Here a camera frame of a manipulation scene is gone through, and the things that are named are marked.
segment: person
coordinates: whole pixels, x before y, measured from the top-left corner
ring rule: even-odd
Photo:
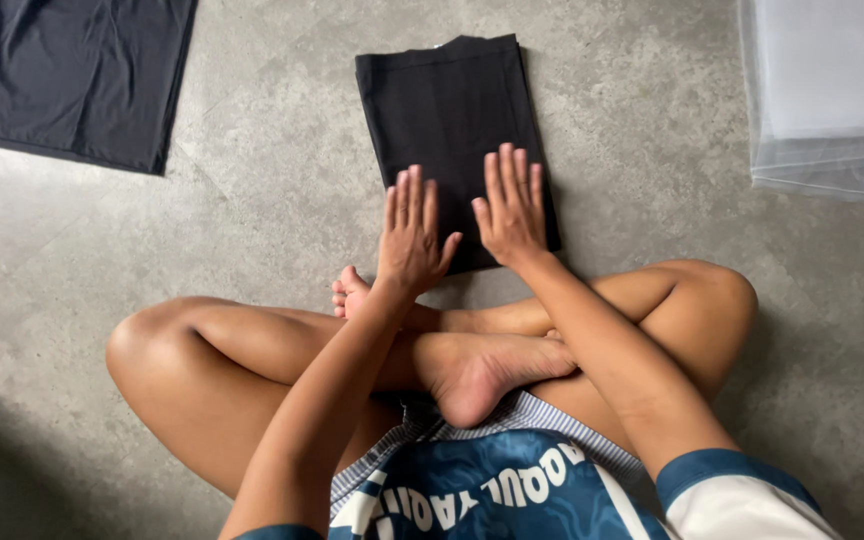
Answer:
[[[386,194],[373,286],[345,268],[336,317],[198,297],[115,328],[128,404],[234,499],[220,538],[837,538],[710,408],[749,282],[694,260],[579,280],[546,250],[542,178],[503,144],[472,202],[533,299],[415,303],[461,234],[439,248],[436,183],[413,165]],[[623,489],[643,472],[664,521]]]

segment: finger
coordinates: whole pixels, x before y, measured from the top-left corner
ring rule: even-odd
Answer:
[[[385,231],[391,231],[396,227],[396,187],[390,186],[385,191]]]
[[[395,180],[395,227],[409,222],[409,171],[399,171]]]
[[[475,214],[475,223],[479,225],[479,235],[485,239],[492,234],[492,209],[489,201],[482,197],[472,199],[472,212]]]
[[[505,202],[502,193],[502,179],[498,173],[498,153],[486,153],[486,196],[488,201],[498,207]]]
[[[423,224],[423,166],[409,167],[409,225]]]
[[[543,206],[543,166],[539,163],[532,163],[529,171],[529,191],[533,212],[539,212],[538,215],[545,215],[545,207]]]
[[[445,274],[449,271],[449,265],[452,264],[452,258],[455,257],[455,252],[459,249],[459,242],[462,241],[462,232],[452,232],[445,239],[445,245],[441,247],[441,259],[438,261],[438,272]]]
[[[518,188],[518,198],[523,203],[529,202],[529,163],[526,158],[528,152],[524,148],[517,148],[512,154],[512,162],[515,166],[515,187]]]
[[[498,147],[498,168],[502,175],[502,192],[509,204],[520,201],[519,187],[516,185],[516,166],[513,165],[512,153],[516,146],[511,142],[503,142]]]
[[[434,179],[425,182],[425,208],[422,209],[422,229],[438,240],[439,235],[439,185]]]

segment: patterned shorts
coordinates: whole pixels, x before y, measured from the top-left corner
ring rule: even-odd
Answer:
[[[390,429],[365,455],[332,478],[331,517],[383,461],[402,445],[412,442],[474,439],[508,430],[551,430],[571,439],[623,485],[633,485],[645,473],[642,461],[628,451],[525,390],[510,392],[485,422],[473,429],[459,429],[446,423],[427,396],[403,398],[402,407],[405,410],[402,424]]]

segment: concrete floor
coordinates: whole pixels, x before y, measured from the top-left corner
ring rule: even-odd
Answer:
[[[0,537],[214,537],[230,501],[126,406],[107,336],[183,294],[328,311],[376,265],[354,55],[512,32],[570,264],[748,276],[761,322],[718,411],[864,537],[864,205],[750,189],[732,2],[199,4],[165,178],[0,150]],[[526,294],[493,270],[430,302]]]

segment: black fabric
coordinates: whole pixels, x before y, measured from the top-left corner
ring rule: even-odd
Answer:
[[[516,36],[460,35],[435,49],[359,55],[355,67],[385,186],[402,169],[422,165],[425,178],[438,182],[439,241],[464,234],[448,273],[496,266],[472,209],[473,199],[486,195],[485,155],[512,142],[528,150],[530,162],[545,164]],[[548,247],[557,251],[547,172],[545,179]]]
[[[162,174],[196,0],[0,0],[0,146]]]

